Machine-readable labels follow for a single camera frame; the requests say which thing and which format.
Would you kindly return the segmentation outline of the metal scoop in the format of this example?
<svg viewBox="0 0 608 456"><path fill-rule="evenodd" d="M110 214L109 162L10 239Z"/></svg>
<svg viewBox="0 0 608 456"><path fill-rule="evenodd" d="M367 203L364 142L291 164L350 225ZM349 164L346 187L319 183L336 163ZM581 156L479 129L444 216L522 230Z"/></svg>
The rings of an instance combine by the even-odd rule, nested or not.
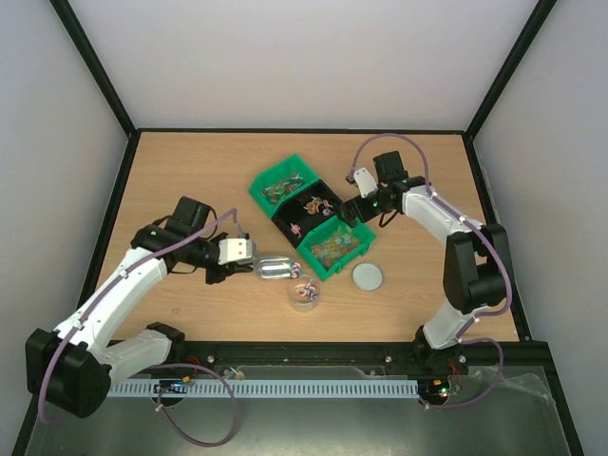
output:
<svg viewBox="0 0 608 456"><path fill-rule="evenodd" d="M287 256L263 256L256 261L254 272L265 280L296 279L301 276L301 266Z"/></svg>

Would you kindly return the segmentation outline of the black bin of lollipops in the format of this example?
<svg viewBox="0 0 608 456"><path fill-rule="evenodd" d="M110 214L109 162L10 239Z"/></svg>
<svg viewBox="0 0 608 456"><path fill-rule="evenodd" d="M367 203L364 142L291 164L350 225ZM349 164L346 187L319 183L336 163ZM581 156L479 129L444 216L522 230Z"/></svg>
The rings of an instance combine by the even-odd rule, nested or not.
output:
<svg viewBox="0 0 608 456"><path fill-rule="evenodd" d="M317 180L281 202L272 216L272 222L297 248L312 230L334 217L342 203L342 199L326 182Z"/></svg>

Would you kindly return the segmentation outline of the green bin of gummy candies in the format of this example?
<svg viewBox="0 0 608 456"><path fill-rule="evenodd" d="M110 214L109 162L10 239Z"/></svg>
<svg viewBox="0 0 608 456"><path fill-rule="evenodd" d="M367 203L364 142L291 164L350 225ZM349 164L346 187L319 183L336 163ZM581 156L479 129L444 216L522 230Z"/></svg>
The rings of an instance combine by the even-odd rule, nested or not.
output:
<svg viewBox="0 0 608 456"><path fill-rule="evenodd" d="M332 217L312 229L299 243L296 251L321 280L340 274L351 261L364 256L376 234L358 218L355 226Z"/></svg>

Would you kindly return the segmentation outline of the green bin of mixed candies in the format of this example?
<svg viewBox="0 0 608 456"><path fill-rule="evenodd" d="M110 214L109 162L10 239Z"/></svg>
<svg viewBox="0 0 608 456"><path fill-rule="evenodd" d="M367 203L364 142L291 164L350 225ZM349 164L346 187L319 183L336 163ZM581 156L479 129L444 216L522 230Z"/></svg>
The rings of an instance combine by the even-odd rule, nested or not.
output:
<svg viewBox="0 0 608 456"><path fill-rule="evenodd" d="M249 194L271 218L288 197L319 180L313 169L299 155L293 154L258 174Z"/></svg>

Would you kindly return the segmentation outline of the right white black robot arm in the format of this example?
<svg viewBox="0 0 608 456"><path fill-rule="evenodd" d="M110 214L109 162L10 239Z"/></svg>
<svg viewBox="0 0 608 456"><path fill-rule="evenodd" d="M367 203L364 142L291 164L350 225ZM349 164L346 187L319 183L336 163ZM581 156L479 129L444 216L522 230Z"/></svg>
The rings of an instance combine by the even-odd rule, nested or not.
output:
<svg viewBox="0 0 608 456"><path fill-rule="evenodd" d="M416 332L414 360L423 371L437 371L447 361L447 349L461 343L465 332L485 316L506 312L513 298L512 263L505 229L483 224L447 203L430 185L428 176L411 177L400 153L373 159L376 174L352 168L346 181L359 195L343 203L339 218L353 226L386 214L418 222L445 248L445 301Z"/></svg>

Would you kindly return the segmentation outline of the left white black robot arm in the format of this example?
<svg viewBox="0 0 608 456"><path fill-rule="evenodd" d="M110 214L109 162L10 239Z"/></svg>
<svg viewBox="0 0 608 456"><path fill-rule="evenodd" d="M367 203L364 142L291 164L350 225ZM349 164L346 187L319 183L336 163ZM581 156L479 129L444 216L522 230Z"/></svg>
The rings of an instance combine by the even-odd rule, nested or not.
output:
<svg viewBox="0 0 608 456"><path fill-rule="evenodd" d="M235 237L205 237L223 221L236 221L237 210L208 222L209 210L206 204L181 198L172 215L136 233L116 270L70 317L54 330L37 329L28 338L28 390L37 399L42 422L51 421L48 404L86 418L111 387L181 358L184 333L159 322L118 344L111 342L138 303L177 265L205 270L208 284L252 271L256 246L243 229Z"/></svg>

